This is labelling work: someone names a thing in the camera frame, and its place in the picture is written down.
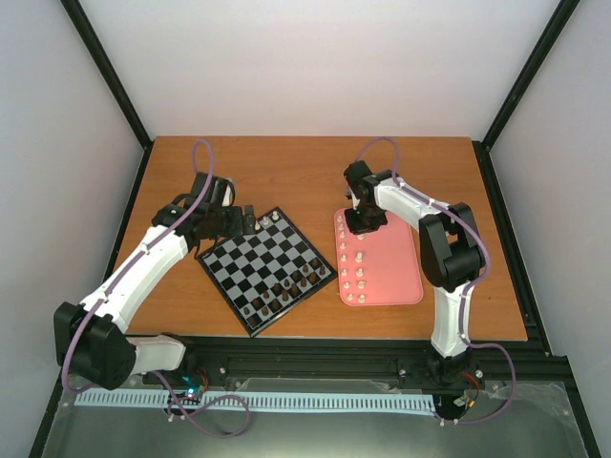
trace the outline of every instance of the chessboard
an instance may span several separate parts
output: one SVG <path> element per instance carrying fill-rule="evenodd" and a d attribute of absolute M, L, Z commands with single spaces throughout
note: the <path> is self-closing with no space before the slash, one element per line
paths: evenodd
<path fill-rule="evenodd" d="M 278 207 L 254 236 L 225 239 L 198 257 L 251 337 L 337 278 L 331 264 Z"/>

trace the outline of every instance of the purple cable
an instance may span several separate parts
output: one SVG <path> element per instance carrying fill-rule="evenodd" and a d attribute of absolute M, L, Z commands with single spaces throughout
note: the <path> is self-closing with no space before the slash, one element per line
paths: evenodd
<path fill-rule="evenodd" d="M 358 154 L 358 156 L 356 157 L 355 160 L 360 160 L 361 157 L 363 157 L 363 155 L 365 154 L 365 151 L 369 148 L 369 146 L 371 146 L 374 143 L 377 143 L 379 141 L 383 141 L 383 140 L 389 142 L 394 147 L 394 162 L 392 164 L 392 179 L 393 179 L 394 183 L 397 186 L 399 186 L 399 189 L 401 189 L 408 196 L 411 196 L 412 198 L 415 198 L 416 200 L 419 200 L 424 205 L 430 205 L 435 210 L 443 213 L 444 215 L 447 215 L 452 220 L 457 222 L 465 231 L 467 231 L 467 233 L 469 233 L 469 235 L 471 237 L 474 238 L 475 242 L 477 243 L 477 246 L 479 247 L 479 249 L 481 250 L 482 254 L 484 255 L 484 260 L 485 260 L 484 271 L 482 272 L 482 274 L 478 278 L 476 278 L 475 280 L 473 280 L 469 284 L 467 284 L 467 286 L 463 290 L 463 293 L 462 293 L 462 295 L 460 297 L 460 305 L 459 305 L 459 309 L 458 309 L 458 320 L 459 320 L 458 329 L 460 331 L 461 339 L 465 343 L 466 346 L 468 346 L 470 348 L 473 348 L 473 349 L 495 348 L 495 349 L 497 349 L 497 350 L 499 350 L 499 351 L 501 351 L 503 353 L 503 355 L 507 359 L 507 363 L 509 364 L 509 369 L 510 369 L 511 374 L 512 374 L 512 390 L 511 390 L 511 393 L 510 393 L 509 398 L 507 399 L 507 401 L 503 404 L 503 406 L 501 406 L 495 412 L 493 412 L 490 415 L 487 415 L 487 416 L 485 416 L 483 418 L 479 418 L 477 420 L 458 422 L 458 424 L 459 425 L 477 425 L 479 423 L 487 422 L 488 420 L 492 420 L 494 417 L 496 417 L 496 416 L 500 415 L 502 412 L 504 412 L 509 407 L 510 403 L 514 400 L 514 398 L 516 396 L 516 367 L 514 366 L 514 362 L 512 361 L 512 358 L 511 358 L 511 355 L 509 354 L 509 352 L 502 345 L 500 345 L 498 343 L 471 343 L 466 337 L 465 338 L 462 337 L 463 335 L 466 335 L 465 329 L 464 329 L 464 317 L 465 317 L 465 308 L 466 308 L 466 304 L 467 304 L 467 295 L 468 295 L 468 293 L 473 288 L 475 288 L 475 286 L 478 283 L 483 281 L 490 274 L 490 268 L 491 268 L 491 265 L 492 265 L 492 262 L 491 262 L 491 259 L 490 259 L 490 254 L 488 253 L 488 250 L 486 249 L 486 245 L 484 244 L 483 240 L 480 238 L 480 236 L 477 234 L 477 232 L 469 224 L 467 224 L 467 222 L 465 222 L 463 219 L 459 218 L 457 215 L 452 213 L 450 210 L 448 210 L 443 205 L 440 205 L 440 204 L 436 203 L 435 201 L 431 201 L 430 202 L 430 198 L 429 197 L 427 197 L 424 194 L 422 194 L 422 193 L 416 191 L 415 189 L 411 188 L 410 185 L 408 185 L 407 183 L 404 184 L 403 186 L 401 185 L 401 182 L 399 181 L 399 179 L 397 177 L 397 168 L 399 166 L 399 146 L 398 146 L 397 142 L 393 138 L 390 138 L 390 137 L 387 137 L 387 136 L 380 136 L 380 137 L 377 137 L 377 138 L 369 141 L 363 147 L 363 149 L 359 152 L 359 154 Z M 440 420 L 440 421 L 443 420 L 436 413 L 435 413 L 435 417 L 438 420 Z"/>
<path fill-rule="evenodd" d="M 155 374 L 161 380 L 161 383 L 168 390 L 168 392 L 170 393 L 170 396 L 172 396 L 172 401 L 174 401 L 174 404 L 179 408 L 179 410 L 182 413 L 182 415 L 184 415 L 184 418 L 186 418 L 189 422 L 191 422 L 191 425 L 193 425 L 194 427 L 199 429 L 201 432 L 203 432 L 205 434 L 208 434 L 209 436 L 212 436 L 212 437 L 217 437 L 217 438 L 221 438 L 221 439 L 227 439 L 227 438 L 230 438 L 230 437 L 239 436 L 240 434 L 245 432 L 246 429 L 248 428 L 248 424 L 250 423 L 250 409 L 248 408 L 248 403 L 246 402 L 246 400 L 244 398 L 242 398 L 240 396 L 236 396 L 235 394 L 225 394 L 223 396 L 219 396 L 218 398 L 213 399 L 212 401 L 210 401 L 209 403 L 204 404 L 201 407 L 198 407 L 196 410 L 194 410 L 192 412 L 188 412 L 184 408 L 182 403 L 180 402 L 179 396 L 176 394 L 174 389 L 172 389 L 172 387 L 170 386 L 170 384 L 168 383 L 166 378 L 163 377 L 163 375 L 160 374 L 159 372 L 157 372 L 156 370 L 151 371 L 151 373 Z M 194 417 L 196 415 L 199 415 L 204 410 L 206 410 L 208 407 L 213 406 L 214 404 L 217 404 L 217 403 L 219 403 L 219 402 L 221 402 L 221 401 L 223 401 L 225 399 L 232 399 L 232 400 L 237 401 L 237 402 L 239 402 L 240 404 L 243 405 L 244 412 L 245 412 L 246 415 L 245 415 L 245 418 L 244 418 L 244 423 L 242 424 L 240 429 L 238 429 L 237 431 L 234 431 L 234 432 L 221 433 L 221 432 L 212 431 L 212 430 L 210 430 L 210 429 L 208 429 L 206 427 L 203 427 L 202 425 L 200 425 L 198 422 L 196 422 L 194 420 Z"/>
<path fill-rule="evenodd" d="M 191 161 L 193 163 L 194 171 L 197 173 L 198 167 L 197 167 L 197 162 L 196 162 L 196 152 L 197 152 L 198 146 L 200 146 L 202 143 L 206 145 L 206 147 L 208 148 L 208 153 L 210 155 L 210 168 L 208 170 L 208 177 L 206 178 L 206 181 L 203 184 L 203 188 L 201 188 L 201 191 L 198 194 L 195 201 L 193 202 L 193 205 L 191 205 L 187 209 L 187 211 L 184 212 L 184 214 L 182 214 L 182 216 L 178 218 L 170 227 L 168 227 L 165 231 L 163 231 L 156 238 L 154 238 L 150 243 L 148 243 L 148 245 L 146 246 L 147 249 L 153 248 L 164 237 L 166 237 L 168 234 L 173 232 L 179 224 L 185 221 L 189 217 L 189 215 L 191 215 L 195 211 L 195 209 L 197 208 L 197 206 L 200 204 L 201 200 L 203 199 L 203 196 L 205 195 L 206 191 L 208 190 L 208 187 L 210 186 L 210 181 L 212 180 L 212 176 L 214 175 L 214 165 L 215 165 L 214 148 L 208 142 L 208 140 L 204 138 L 200 138 L 199 140 L 195 142 L 195 144 L 193 145 L 193 149 L 191 150 Z M 129 270 L 144 255 L 145 255 L 144 251 L 139 251 L 127 264 L 125 264 L 125 267 L 123 267 L 121 271 L 116 274 L 115 279 L 111 281 L 111 283 L 106 288 L 106 297 L 108 297 L 114 291 L 118 283 L 125 277 L 125 275 L 129 272 Z M 87 324 L 89 324 L 91 319 L 94 317 L 95 312 L 103 303 L 104 303 L 104 299 L 99 299 L 94 304 L 94 306 L 91 308 L 91 310 L 87 312 L 87 315 L 85 315 L 85 317 L 83 318 L 83 321 L 80 323 L 80 325 L 74 332 L 74 336 L 72 340 L 70 341 L 70 344 L 68 345 L 68 350 L 66 351 L 66 356 L 64 358 L 64 364 L 61 366 L 61 384 L 64 390 L 66 390 L 67 392 L 71 394 L 82 393 L 83 391 L 86 391 L 93 386 L 93 384 L 90 384 L 90 385 L 85 385 L 79 389 L 72 388 L 70 386 L 70 381 L 68 380 L 68 375 L 70 373 L 70 364 L 72 362 L 74 351 L 76 350 L 76 346 L 78 345 L 78 341 L 80 340 L 81 336 L 83 335 L 83 332 L 85 331 L 85 328 L 87 327 Z"/>

